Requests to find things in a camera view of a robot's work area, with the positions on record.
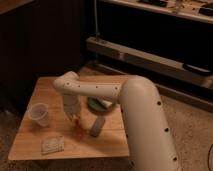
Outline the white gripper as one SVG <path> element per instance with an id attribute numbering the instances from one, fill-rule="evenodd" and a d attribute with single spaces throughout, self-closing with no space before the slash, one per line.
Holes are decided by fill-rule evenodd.
<path id="1" fill-rule="evenodd" d="M 81 104 L 77 95 L 64 95 L 63 108 L 70 120 L 80 117 Z"/>

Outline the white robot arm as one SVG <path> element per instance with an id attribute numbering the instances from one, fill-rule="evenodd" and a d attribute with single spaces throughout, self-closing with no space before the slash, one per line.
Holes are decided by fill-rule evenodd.
<path id="1" fill-rule="evenodd" d="M 123 83 L 80 81 L 67 72 L 53 82 L 66 114 L 80 112 L 79 95 L 120 104 L 133 171 L 181 171 L 159 91 L 149 79 L 131 76 Z"/>

